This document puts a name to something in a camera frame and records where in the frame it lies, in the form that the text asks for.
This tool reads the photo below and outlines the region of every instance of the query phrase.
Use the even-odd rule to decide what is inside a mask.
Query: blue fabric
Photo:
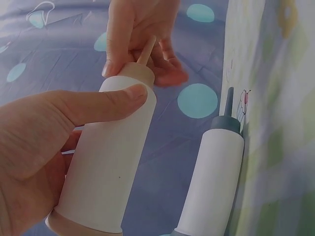
[[[125,236],[170,234],[177,226],[201,136],[219,113],[227,4],[182,0],[172,37],[189,81],[155,88],[157,107],[122,225]],[[108,0],[1,0],[0,105],[53,89],[97,91],[106,61],[108,5]],[[183,91],[193,84],[208,87],[205,96]],[[189,112],[181,110],[187,106]],[[43,222],[25,233],[52,235]]]

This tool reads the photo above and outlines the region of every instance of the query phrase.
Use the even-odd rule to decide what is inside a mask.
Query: fingernail
[[[140,98],[142,96],[146,96],[148,93],[147,88],[141,84],[128,87],[128,88],[124,89],[124,91],[127,93],[128,97],[131,100],[137,100],[138,98]]]
[[[113,70],[113,63],[110,61],[106,62],[106,64],[104,65],[103,71],[102,71],[102,76],[103,77],[110,76],[112,70]]]

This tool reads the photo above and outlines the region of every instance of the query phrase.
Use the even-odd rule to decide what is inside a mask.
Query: white cylinder
[[[114,76],[100,91],[125,89],[140,81]],[[131,116],[84,127],[56,212],[85,227],[121,233],[134,176],[147,137],[156,96],[147,86],[146,103]]]
[[[244,139],[212,129],[204,133],[182,215],[175,231],[188,236],[223,236],[240,173]]]

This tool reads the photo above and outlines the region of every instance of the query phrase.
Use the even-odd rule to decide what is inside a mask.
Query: white bottle
[[[114,91],[142,83],[148,98],[123,120],[85,125],[59,204],[46,219],[60,236],[122,235],[121,223],[157,102],[152,90],[155,77],[145,66],[155,41],[149,40],[137,63],[127,63],[100,88]]]
[[[240,123],[231,116],[229,88],[224,116],[213,119],[199,154],[178,227],[171,236],[223,236],[231,213],[244,150]]]

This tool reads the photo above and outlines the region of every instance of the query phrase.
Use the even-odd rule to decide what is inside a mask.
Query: dark gray cap
[[[211,129],[226,129],[240,134],[241,123],[232,117],[233,95],[234,87],[230,87],[227,92],[224,115],[213,118]]]

